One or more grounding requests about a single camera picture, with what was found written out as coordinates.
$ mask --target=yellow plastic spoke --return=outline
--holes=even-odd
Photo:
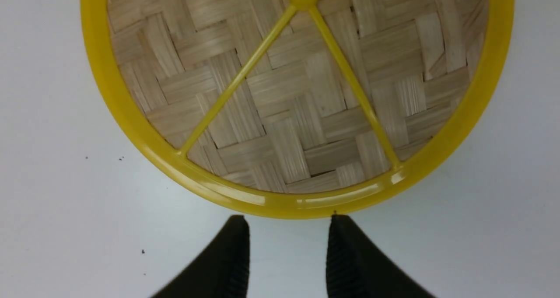
[[[340,70],[342,70],[344,77],[346,78],[346,80],[348,80],[348,83],[350,84],[352,91],[356,95],[358,102],[362,106],[362,109],[364,109],[367,120],[370,122],[372,129],[377,135],[379,143],[381,143],[381,146],[383,146],[387,158],[391,161],[393,168],[397,168],[400,165],[400,160],[396,156],[396,153],[393,150],[391,142],[389,141],[387,134],[385,134],[382,125],[379,123],[379,120],[375,115],[374,109],[370,105],[370,101],[368,100],[366,93],[364,93],[362,86],[356,78],[356,75],[354,75],[354,71],[352,71],[350,64],[348,64],[346,57],[344,57],[342,50],[340,50],[340,47],[336,43],[336,39],[334,39],[334,36],[330,32],[329,27],[326,25],[317,7],[309,9],[309,13],[315,21],[318,30],[320,31],[322,37],[326,42],[326,45],[330,49],[332,56],[334,56],[336,63],[338,63]]]
[[[276,25],[272,27],[270,33],[266,36],[266,38],[264,38],[260,46],[249,58],[245,66],[241,68],[239,73],[231,81],[230,85],[224,90],[222,95],[220,95],[220,97],[218,98],[218,100],[216,100],[216,103],[214,103],[210,110],[208,110],[208,113],[206,113],[206,115],[204,116],[204,118],[202,118],[202,121],[198,123],[196,128],[194,128],[194,131],[192,131],[192,134],[190,134],[188,139],[186,139],[186,142],[181,147],[181,150],[178,151],[180,155],[185,156],[186,153],[189,152],[190,148],[194,146],[196,140],[200,137],[200,135],[202,135],[202,133],[204,133],[204,130],[206,130],[208,125],[210,125],[210,122],[212,122],[212,120],[216,117],[216,115],[218,115],[220,110],[222,110],[226,102],[234,94],[242,81],[245,80],[245,77],[247,77],[250,71],[256,66],[256,63],[260,61],[261,57],[264,55],[264,53],[266,53],[266,51],[268,50],[270,45],[272,45],[278,35],[280,35],[280,32],[282,32],[286,25],[288,25],[297,11],[298,10],[296,9],[296,7],[292,5],[290,5],[286,9],[286,12],[284,12],[282,17],[280,17],[280,20],[276,23]]]

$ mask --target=white table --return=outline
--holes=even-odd
[[[353,215],[438,297],[559,294],[559,39],[558,0],[517,0],[504,75],[472,134],[428,178]],[[0,297],[147,297],[232,214],[118,128],[79,0],[0,0],[0,131]],[[250,297],[326,296],[328,220],[248,221]]]

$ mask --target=yellow plastic rim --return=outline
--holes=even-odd
[[[107,0],[81,0],[82,29],[92,72],[106,105],[130,141],[156,167],[188,190],[216,204],[257,216],[286,219],[347,214],[387,200],[436,169],[474,128],[490,102],[506,61],[515,0],[489,0],[484,48],[463,101],[432,141],[398,168],[348,188],[315,194],[279,194],[224,180],[186,160],[142,115],[112,53]]]

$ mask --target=white surface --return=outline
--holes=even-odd
[[[0,297],[149,296],[231,212],[120,131],[90,73],[79,0],[0,0],[0,13]],[[470,137],[418,185],[353,215],[438,297],[558,296],[558,38],[558,0],[517,0],[504,75]],[[328,220],[248,221],[250,297],[326,296]]]

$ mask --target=woven bamboo base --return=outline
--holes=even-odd
[[[116,61],[160,134],[180,148],[289,0],[109,0]],[[466,92],[488,0],[320,0],[318,8],[400,160]],[[298,13],[188,158],[279,193],[344,188],[390,169],[307,12]]]

